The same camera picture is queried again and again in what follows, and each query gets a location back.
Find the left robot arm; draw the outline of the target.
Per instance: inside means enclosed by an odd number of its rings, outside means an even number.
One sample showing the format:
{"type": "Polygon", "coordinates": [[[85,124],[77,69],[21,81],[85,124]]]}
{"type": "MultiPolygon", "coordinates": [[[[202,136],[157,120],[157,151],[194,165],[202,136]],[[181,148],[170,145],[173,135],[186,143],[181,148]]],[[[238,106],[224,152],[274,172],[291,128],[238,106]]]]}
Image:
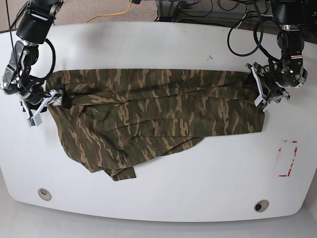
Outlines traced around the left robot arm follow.
{"type": "Polygon", "coordinates": [[[244,56],[260,50],[268,59],[267,65],[246,64],[251,71],[259,91],[255,105],[263,111],[271,102],[279,103],[282,98],[290,99],[287,88],[299,88],[306,83],[308,72],[303,67],[304,38],[301,30],[306,24],[310,0],[272,0],[272,16],[263,16],[255,1],[252,2],[258,21],[253,29],[256,47],[244,56]],[[273,22],[279,27],[277,44],[281,58],[273,57],[263,46],[264,23],[273,22]]]}

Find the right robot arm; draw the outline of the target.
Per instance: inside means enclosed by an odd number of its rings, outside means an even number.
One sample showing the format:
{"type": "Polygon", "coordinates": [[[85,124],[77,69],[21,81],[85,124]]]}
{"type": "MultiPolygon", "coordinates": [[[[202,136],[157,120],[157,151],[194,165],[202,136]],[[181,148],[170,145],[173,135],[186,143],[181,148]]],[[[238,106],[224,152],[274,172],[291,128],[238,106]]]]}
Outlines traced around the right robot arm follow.
{"type": "Polygon", "coordinates": [[[29,0],[14,21],[8,24],[9,29],[12,29],[16,22],[20,23],[16,31],[19,40],[11,44],[11,57],[0,87],[7,95],[19,95],[30,126],[41,124],[40,114],[47,110],[48,105],[60,106],[66,103],[63,86],[50,91],[43,89],[56,63],[55,49],[47,35],[63,4],[62,0],[29,0]],[[52,51],[52,65],[46,76],[36,77],[31,75],[31,67],[37,62],[39,45],[43,43],[47,43],[52,51]]]}

